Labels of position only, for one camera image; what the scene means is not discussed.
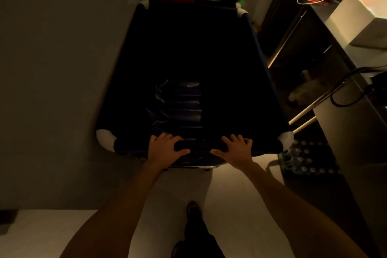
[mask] white floor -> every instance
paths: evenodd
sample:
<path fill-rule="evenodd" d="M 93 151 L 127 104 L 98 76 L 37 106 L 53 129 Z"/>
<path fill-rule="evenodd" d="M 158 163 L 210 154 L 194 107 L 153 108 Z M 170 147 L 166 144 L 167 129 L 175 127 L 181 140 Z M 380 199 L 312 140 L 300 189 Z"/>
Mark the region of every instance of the white floor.
<path fill-rule="evenodd" d="M 276 159 L 254 160 L 262 167 Z M 281 180 L 279 167 L 271 168 Z M 196 200 L 203 218 L 227 258 L 292 258 L 288 240 L 271 218 L 249 180 L 226 164 L 212 172 L 169 170 L 150 193 L 134 234 L 130 258 L 167 258 L 183 239 L 185 207 Z M 56 258 L 92 210 L 22 210 L 0 236 L 2 258 Z"/>

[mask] hand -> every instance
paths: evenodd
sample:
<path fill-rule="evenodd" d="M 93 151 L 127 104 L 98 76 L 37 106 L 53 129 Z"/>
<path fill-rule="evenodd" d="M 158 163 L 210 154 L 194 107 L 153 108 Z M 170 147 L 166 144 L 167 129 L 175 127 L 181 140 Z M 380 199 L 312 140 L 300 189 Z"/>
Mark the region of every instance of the hand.
<path fill-rule="evenodd" d="M 210 151 L 212 154 L 223 158 L 237 169 L 241 169 L 245 163 L 253 162 L 251 157 L 253 140 L 243 138 L 241 135 L 235 137 L 234 134 L 230 136 L 230 139 L 223 136 L 221 140 L 227 145 L 228 152 L 212 149 Z"/>
<path fill-rule="evenodd" d="M 187 155 L 191 151 L 182 149 L 175 151 L 173 146 L 177 141 L 183 141 L 180 136 L 162 133 L 160 136 L 151 136 L 148 148 L 148 163 L 154 165 L 157 169 L 164 169 L 174 163 L 181 156 Z"/>

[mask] white box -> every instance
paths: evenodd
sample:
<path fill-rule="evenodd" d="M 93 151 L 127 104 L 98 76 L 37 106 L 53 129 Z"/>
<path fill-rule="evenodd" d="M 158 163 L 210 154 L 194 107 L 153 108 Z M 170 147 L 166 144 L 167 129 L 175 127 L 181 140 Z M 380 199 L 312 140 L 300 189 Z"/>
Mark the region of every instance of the white box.
<path fill-rule="evenodd" d="M 343 0 L 326 24 L 348 44 L 387 48 L 387 0 Z"/>

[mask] pack of water bottles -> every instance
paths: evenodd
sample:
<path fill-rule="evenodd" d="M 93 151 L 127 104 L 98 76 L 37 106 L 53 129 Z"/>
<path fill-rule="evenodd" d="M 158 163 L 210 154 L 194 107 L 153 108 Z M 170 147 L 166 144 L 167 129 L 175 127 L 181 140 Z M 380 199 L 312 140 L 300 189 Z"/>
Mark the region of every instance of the pack of water bottles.
<path fill-rule="evenodd" d="M 341 174 L 328 143 L 321 141 L 293 141 L 288 151 L 279 155 L 283 170 L 297 175 L 332 177 Z"/>

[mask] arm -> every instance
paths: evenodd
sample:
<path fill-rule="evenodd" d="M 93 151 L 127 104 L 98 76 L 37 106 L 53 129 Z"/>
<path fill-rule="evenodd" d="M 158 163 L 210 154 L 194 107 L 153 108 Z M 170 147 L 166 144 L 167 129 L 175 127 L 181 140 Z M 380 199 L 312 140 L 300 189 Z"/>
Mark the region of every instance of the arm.
<path fill-rule="evenodd" d="M 253 183 L 271 216 L 282 229 L 296 258 L 367 258 L 354 241 L 331 219 L 270 177 L 251 157 L 252 140 L 241 135 L 222 137 L 228 152 L 211 150 Z"/>
<path fill-rule="evenodd" d="M 136 230 L 146 197 L 162 169 L 179 157 L 190 153 L 184 149 L 174 151 L 181 137 L 162 133 L 149 142 L 148 162 L 130 182 L 123 194 L 113 203 L 98 210 L 76 232 L 60 258 L 127 258 L 129 246 Z"/>

